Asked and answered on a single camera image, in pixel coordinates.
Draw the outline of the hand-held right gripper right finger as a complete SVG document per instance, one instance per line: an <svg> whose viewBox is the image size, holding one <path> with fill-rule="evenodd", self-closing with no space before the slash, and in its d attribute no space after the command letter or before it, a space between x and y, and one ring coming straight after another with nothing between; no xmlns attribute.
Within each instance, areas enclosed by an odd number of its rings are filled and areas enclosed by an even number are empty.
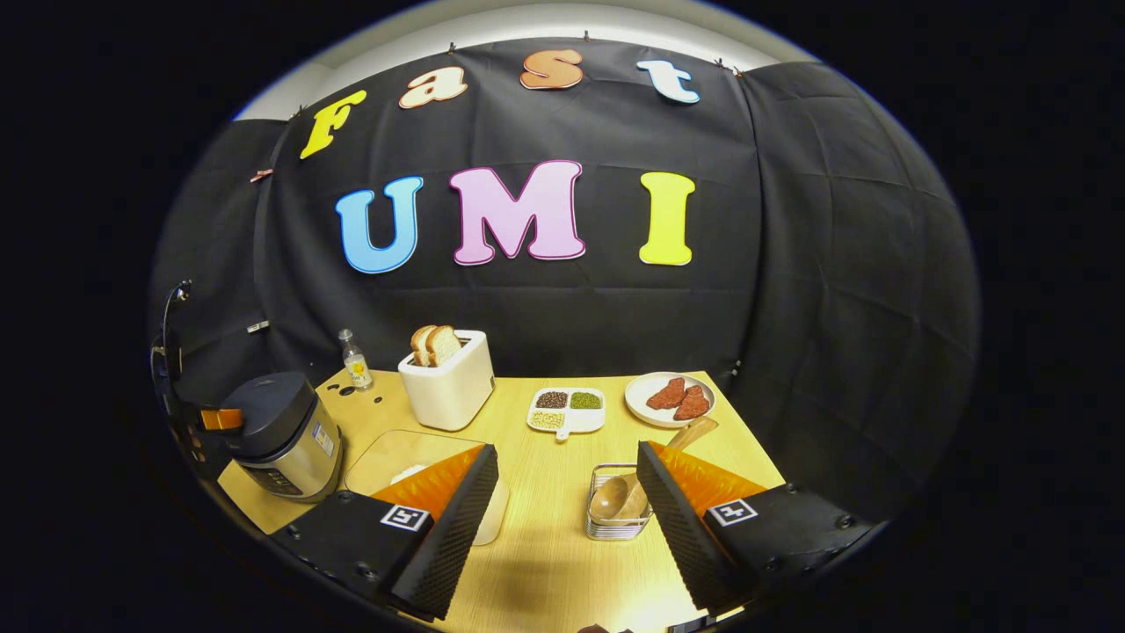
<svg viewBox="0 0 1125 633"><path fill-rule="evenodd" d="M802 483L752 483L655 441L639 442L636 473L698 609L760 611L807 588L876 536Z"/></svg>

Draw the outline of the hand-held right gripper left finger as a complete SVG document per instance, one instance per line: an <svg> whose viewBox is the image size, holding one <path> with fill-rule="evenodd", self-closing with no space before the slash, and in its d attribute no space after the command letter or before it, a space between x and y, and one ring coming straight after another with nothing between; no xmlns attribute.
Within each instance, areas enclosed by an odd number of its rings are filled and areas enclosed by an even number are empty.
<svg viewBox="0 0 1125 633"><path fill-rule="evenodd" d="M496 449L475 442L381 491L338 491L271 541L359 600L446 620L498 481Z"/></svg>

